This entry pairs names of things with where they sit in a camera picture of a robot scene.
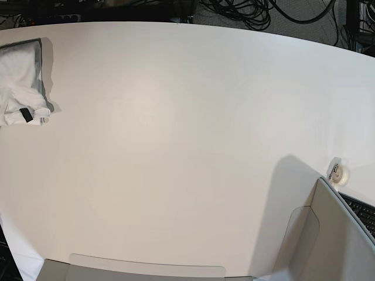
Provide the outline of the white printed t-shirt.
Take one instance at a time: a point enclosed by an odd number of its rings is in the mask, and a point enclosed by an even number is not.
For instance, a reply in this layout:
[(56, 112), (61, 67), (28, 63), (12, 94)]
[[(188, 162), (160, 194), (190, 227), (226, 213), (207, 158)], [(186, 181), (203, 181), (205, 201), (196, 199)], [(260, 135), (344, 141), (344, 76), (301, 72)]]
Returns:
[(40, 39), (1, 46), (1, 125), (41, 126), (50, 118)]

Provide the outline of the clear tape roll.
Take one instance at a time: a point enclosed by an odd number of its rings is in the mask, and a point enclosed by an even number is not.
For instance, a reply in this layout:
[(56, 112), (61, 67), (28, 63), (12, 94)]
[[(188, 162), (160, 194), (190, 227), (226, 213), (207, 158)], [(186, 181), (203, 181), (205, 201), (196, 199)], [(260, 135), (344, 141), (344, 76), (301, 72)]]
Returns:
[(344, 187), (350, 179), (350, 169), (347, 160), (334, 157), (329, 163), (326, 178), (333, 187)]

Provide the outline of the black keyboard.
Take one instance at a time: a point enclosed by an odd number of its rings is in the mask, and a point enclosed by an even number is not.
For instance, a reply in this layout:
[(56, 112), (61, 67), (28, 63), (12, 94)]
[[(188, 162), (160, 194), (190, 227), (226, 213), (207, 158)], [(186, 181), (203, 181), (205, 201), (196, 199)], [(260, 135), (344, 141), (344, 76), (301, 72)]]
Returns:
[(374, 206), (339, 192), (340, 201), (358, 229), (374, 244)]

